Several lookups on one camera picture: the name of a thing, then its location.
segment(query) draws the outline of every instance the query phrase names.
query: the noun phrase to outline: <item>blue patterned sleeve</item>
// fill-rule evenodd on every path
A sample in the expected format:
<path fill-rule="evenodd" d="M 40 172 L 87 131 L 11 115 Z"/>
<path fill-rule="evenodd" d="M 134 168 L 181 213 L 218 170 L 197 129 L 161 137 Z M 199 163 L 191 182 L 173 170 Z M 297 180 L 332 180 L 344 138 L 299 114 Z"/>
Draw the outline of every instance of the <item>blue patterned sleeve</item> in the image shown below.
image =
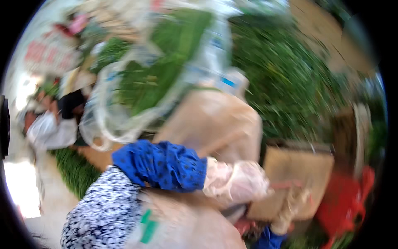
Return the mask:
<path fill-rule="evenodd" d="M 118 166 L 136 184 L 177 192 L 201 190 L 206 178 L 207 158 L 193 149 L 168 141 L 130 143 L 112 154 Z"/>
<path fill-rule="evenodd" d="M 141 218 L 140 186 L 108 166 L 66 216 L 62 248 L 122 249 Z"/>

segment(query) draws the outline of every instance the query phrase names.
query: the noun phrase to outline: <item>plastic glove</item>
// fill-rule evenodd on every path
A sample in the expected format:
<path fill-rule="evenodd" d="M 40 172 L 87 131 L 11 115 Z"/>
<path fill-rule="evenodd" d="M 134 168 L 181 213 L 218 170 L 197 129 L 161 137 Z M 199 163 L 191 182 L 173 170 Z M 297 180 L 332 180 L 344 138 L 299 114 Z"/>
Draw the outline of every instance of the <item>plastic glove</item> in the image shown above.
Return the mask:
<path fill-rule="evenodd" d="M 206 179 L 203 185 L 206 196 L 224 204 L 258 201 L 274 191 L 269 187 L 265 171 L 255 161 L 237 161 L 233 164 L 207 158 Z"/>
<path fill-rule="evenodd" d="M 278 216 L 271 222 L 271 231 L 276 235 L 286 234 L 294 216 L 310 197 L 308 188 L 292 187 Z"/>

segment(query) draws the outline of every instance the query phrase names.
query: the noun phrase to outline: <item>green vegetable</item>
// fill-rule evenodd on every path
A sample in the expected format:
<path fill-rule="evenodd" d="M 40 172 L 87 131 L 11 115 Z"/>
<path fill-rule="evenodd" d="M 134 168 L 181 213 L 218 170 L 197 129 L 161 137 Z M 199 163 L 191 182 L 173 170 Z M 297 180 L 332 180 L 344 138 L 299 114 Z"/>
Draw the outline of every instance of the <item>green vegetable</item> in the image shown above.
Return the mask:
<path fill-rule="evenodd" d="M 248 15 L 229 21 L 232 66 L 246 73 L 246 99 L 263 120 L 264 136 L 322 140 L 321 118 L 345 104 L 345 78 L 307 49 L 292 24 Z"/>
<path fill-rule="evenodd" d="M 65 185 L 79 200 L 82 199 L 101 172 L 73 149 L 63 148 L 49 152 L 55 156 L 57 169 Z"/>
<path fill-rule="evenodd" d="M 193 9 L 179 9 L 161 21 L 151 36 L 164 55 L 149 68 L 131 61 L 121 72 L 117 101 L 129 107 L 131 115 L 152 108 L 164 97 L 199 46 L 212 15 Z"/>
<path fill-rule="evenodd" d="M 91 69 L 92 73 L 98 74 L 101 69 L 107 65 L 120 60 L 124 54 L 130 49 L 131 43 L 121 40 L 117 37 L 112 37 L 104 45 L 101 52 L 98 54 L 97 65 Z"/>
<path fill-rule="evenodd" d="M 59 85 L 52 84 L 50 82 L 46 82 L 41 87 L 39 87 L 39 90 L 37 93 L 39 93 L 41 90 L 43 90 L 46 93 L 46 95 L 56 97 L 59 93 Z"/>

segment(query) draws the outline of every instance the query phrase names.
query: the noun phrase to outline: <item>blue sleeve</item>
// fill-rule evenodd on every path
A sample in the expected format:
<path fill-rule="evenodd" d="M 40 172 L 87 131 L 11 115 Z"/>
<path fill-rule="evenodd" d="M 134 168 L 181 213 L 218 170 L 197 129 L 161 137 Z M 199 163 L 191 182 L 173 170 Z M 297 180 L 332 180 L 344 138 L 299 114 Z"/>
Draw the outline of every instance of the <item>blue sleeve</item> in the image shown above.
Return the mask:
<path fill-rule="evenodd" d="M 203 189 L 207 158 L 199 158 L 193 149 L 168 141 L 152 144 L 138 140 L 112 153 L 118 166 L 135 184 L 177 192 Z"/>

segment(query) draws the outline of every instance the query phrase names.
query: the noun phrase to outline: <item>woman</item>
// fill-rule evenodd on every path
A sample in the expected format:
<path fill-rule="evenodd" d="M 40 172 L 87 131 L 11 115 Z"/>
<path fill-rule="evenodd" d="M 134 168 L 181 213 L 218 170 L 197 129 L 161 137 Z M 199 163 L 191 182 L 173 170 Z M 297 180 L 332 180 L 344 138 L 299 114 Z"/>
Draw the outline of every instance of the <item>woman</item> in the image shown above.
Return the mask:
<path fill-rule="evenodd" d="M 272 193 L 264 170 L 254 161 L 226 164 L 212 157 L 199 158 L 193 149 L 167 141 L 139 140 L 114 152 L 112 158 L 114 165 L 67 215 L 62 248 L 137 248 L 139 241 L 141 246 L 148 243 L 148 248 L 245 248 L 238 231 L 218 211 L 203 207 L 202 202 L 184 206 L 189 194 L 153 208 L 162 195 L 140 201 L 140 189 L 150 184 L 179 193 L 199 190 L 229 204 L 260 200 Z M 152 206 L 145 208 L 146 202 Z M 166 204 L 171 205 L 168 211 L 162 210 Z M 144 221 L 148 210 L 155 212 L 151 229 Z M 284 212 L 275 221 L 279 233 L 287 231 L 293 217 Z M 158 233 L 157 222 L 163 225 Z M 146 228 L 137 238 L 135 231 L 143 224 Z"/>
<path fill-rule="evenodd" d="M 37 100 L 45 113 L 37 115 L 26 112 L 24 132 L 37 149 L 65 148 L 77 140 L 78 123 L 83 115 L 86 98 L 81 90 L 69 93 L 56 100 L 41 91 Z"/>

